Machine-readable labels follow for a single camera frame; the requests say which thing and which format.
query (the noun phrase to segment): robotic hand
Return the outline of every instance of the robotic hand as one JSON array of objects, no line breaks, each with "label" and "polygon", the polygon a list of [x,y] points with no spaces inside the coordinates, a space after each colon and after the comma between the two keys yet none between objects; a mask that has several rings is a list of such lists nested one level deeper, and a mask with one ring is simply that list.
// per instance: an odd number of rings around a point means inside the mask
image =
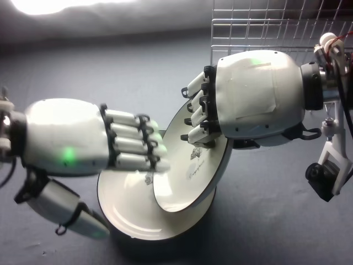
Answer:
[{"label": "robotic hand", "polygon": [[27,169],[16,203],[27,202],[44,218],[59,224],[58,235],[69,228],[92,238],[109,234],[105,221],[79,195],[48,176],[80,177],[104,169],[164,172],[158,125],[146,115],[110,110],[106,105],[75,99],[47,99],[15,112],[5,91],[0,99],[1,161],[20,157]]},{"label": "robotic hand", "polygon": [[[313,140],[323,132],[328,141],[319,163],[308,168],[306,177],[318,195],[329,201],[353,174],[348,174],[351,161],[345,152],[343,127],[344,113],[350,120],[346,109],[352,107],[353,89],[347,77],[351,54],[344,53],[340,40],[345,36],[324,34],[314,49],[319,63],[301,67],[283,52],[271,50],[241,52],[221,58],[217,66],[206,66],[181,90],[190,99],[192,113],[191,119],[185,119],[192,129],[181,139],[212,148],[214,139],[223,134],[234,139],[235,149],[252,149],[297,138]],[[305,111],[320,110],[327,103],[335,104],[335,119],[327,118],[322,129],[307,130],[302,124]],[[329,154],[341,163],[341,170],[328,161]]]}]

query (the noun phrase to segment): plate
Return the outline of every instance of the plate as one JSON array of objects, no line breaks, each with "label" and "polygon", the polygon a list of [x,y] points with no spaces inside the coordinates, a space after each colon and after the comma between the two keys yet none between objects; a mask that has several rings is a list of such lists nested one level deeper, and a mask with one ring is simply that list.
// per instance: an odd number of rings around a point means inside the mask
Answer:
[{"label": "plate", "polygon": [[124,234],[141,240],[164,240],[192,228],[207,212],[215,191],[181,213],[162,210],[153,194],[153,174],[102,171],[98,202],[106,219]]},{"label": "plate", "polygon": [[167,212],[178,212],[201,203],[221,179],[233,149],[233,140],[223,135],[216,139],[216,147],[195,147],[180,136],[188,134],[191,126],[184,124],[190,118],[187,102],[169,124],[163,142],[170,162],[168,173],[155,173],[154,196],[158,205]]}]

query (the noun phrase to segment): metal wire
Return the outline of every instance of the metal wire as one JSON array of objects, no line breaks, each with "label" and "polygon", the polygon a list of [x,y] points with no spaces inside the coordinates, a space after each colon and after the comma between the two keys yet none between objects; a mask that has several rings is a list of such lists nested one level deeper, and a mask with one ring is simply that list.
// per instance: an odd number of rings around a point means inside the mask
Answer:
[{"label": "metal wire", "polygon": [[[310,62],[322,34],[353,30],[353,9],[343,6],[343,0],[213,0],[211,64],[263,49],[285,52],[298,65]],[[346,51],[353,52],[352,39],[345,39]]]}]

